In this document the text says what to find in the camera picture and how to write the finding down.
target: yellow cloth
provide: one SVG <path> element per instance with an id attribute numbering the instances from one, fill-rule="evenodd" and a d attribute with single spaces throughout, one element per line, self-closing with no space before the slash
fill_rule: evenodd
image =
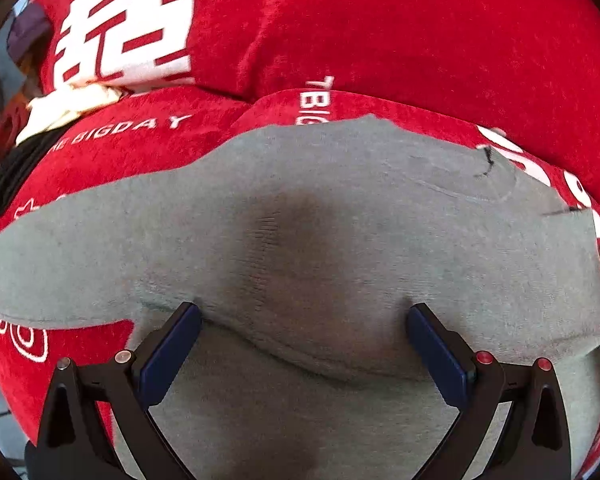
<path id="1" fill-rule="evenodd" d="M 64 85 L 44 97 L 32 99 L 27 126 L 18 134 L 16 145 L 29 137 L 54 130 L 75 121 L 89 112 L 116 103 L 122 92 L 98 83 L 82 88 Z"/>

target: white printed pattern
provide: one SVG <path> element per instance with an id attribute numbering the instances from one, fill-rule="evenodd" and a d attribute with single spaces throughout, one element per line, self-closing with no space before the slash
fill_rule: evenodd
<path id="1" fill-rule="evenodd" d="M 22 336 L 23 330 L 29 331 L 29 336 L 27 338 Z M 7 331 L 11 336 L 11 342 L 13 343 L 13 346 L 20 353 L 20 355 L 35 363 L 43 363 L 46 361 L 46 358 L 49 355 L 49 339 L 46 330 L 25 328 L 20 325 L 16 325 L 14 330 L 13 324 L 7 323 L 6 321 L 0 319 L 0 335 L 5 335 Z M 32 348 L 34 343 L 38 340 L 36 337 L 38 334 L 40 334 L 42 337 L 42 350 L 39 352 L 34 352 Z"/>
<path id="2" fill-rule="evenodd" d="M 324 78 L 324 81 L 307 81 L 306 84 L 330 89 L 333 86 L 333 81 L 333 76 L 328 75 Z M 328 109 L 330 104 L 331 93 L 329 91 L 300 92 L 301 109 L 298 110 L 299 115 L 296 117 L 296 125 L 328 123 L 329 118 L 326 116 L 331 114 Z"/>
<path id="3" fill-rule="evenodd" d="M 26 213 L 31 213 L 32 211 L 37 211 L 40 209 L 39 205 L 35 205 L 35 202 L 32 198 L 26 201 L 25 205 L 16 208 L 16 212 L 13 214 L 13 219 L 17 220 L 22 215 Z"/>
<path id="4" fill-rule="evenodd" d="M 61 57 L 54 65 L 55 88 L 65 82 L 64 74 L 76 67 L 78 72 L 67 80 L 68 83 L 84 85 L 118 73 L 122 74 L 108 80 L 108 84 L 132 87 L 192 82 L 191 78 L 171 82 L 165 78 L 191 70 L 185 48 L 193 20 L 194 0 L 174 0 L 164 5 L 162 0 L 113 0 L 94 12 L 93 9 L 104 1 L 71 2 L 69 15 L 61 27 L 64 36 L 56 46 L 56 54 Z M 87 39 L 96 28 L 121 14 L 125 15 L 124 21 Z M 143 37 L 146 44 L 125 51 L 125 43 Z M 102 50 L 100 62 L 99 49 Z M 181 55 L 175 59 L 160 60 L 178 54 Z"/>

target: silver screw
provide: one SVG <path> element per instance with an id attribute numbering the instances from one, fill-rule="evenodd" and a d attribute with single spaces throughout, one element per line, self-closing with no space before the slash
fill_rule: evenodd
<path id="1" fill-rule="evenodd" d="M 71 365 L 71 359 L 63 357 L 58 361 L 58 370 L 66 370 Z"/>
<path id="2" fill-rule="evenodd" d="M 123 365 L 131 361 L 133 354 L 129 350 L 121 350 L 116 354 L 116 362 Z"/>

